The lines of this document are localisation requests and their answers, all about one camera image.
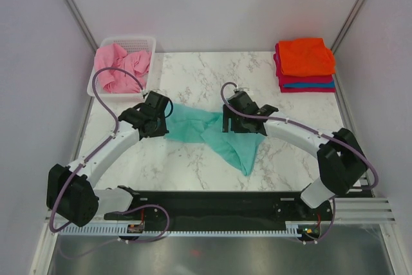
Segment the teal t shirt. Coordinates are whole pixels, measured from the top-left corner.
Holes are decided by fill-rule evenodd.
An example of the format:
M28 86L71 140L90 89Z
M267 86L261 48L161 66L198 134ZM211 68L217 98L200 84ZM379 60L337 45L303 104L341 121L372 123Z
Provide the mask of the teal t shirt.
M223 113L174 105L166 118L166 138L208 145L226 163L248 176L254 169L259 145L265 137L255 133L223 132Z

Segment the white plastic basket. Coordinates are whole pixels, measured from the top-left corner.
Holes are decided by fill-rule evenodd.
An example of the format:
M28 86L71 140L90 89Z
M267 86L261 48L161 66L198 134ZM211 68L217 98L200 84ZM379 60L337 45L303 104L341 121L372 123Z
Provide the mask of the white plastic basket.
M147 83L145 88L142 89L140 93L107 93L100 86L97 77L100 73L103 73L110 68L104 68L101 71L96 71L94 67L91 71L91 75L88 82L87 93L89 96L94 97L95 94L98 94L100 98L104 101L141 101L143 96L150 90L154 90L158 87L158 83L155 78L155 50L156 50L156 40L148 36L138 36L138 35L126 35L126 36L117 36L117 37L108 37L104 39L99 48L107 46L112 43L117 43L121 45L128 53L138 52L145 50L151 52L151 63L149 67L149 73L147 75Z

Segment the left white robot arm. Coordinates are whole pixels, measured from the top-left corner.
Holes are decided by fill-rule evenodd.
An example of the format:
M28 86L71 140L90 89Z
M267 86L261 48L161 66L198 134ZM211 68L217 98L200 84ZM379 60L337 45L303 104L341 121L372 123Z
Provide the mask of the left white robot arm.
M121 213L134 219L141 203L124 186L96 190L95 186L108 168L131 146L144 138L168 133L166 118L173 112L170 98L151 91L144 102L127 108L115 119L113 132L86 155L66 166L54 165L48 173L46 206L51 210L49 228L56 215L78 227L87 225L96 215Z

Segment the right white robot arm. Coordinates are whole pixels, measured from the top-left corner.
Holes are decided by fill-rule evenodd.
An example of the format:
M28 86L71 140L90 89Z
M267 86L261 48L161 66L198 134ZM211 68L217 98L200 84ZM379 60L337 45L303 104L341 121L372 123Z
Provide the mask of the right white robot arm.
M368 169L364 153L350 130L311 128L274 106L259 107L245 91L235 91L229 99L223 99L223 117L224 132L278 138L317 159L319 177L301 191L295 203L296 215L302 219L310 219L323 202L353 189Z

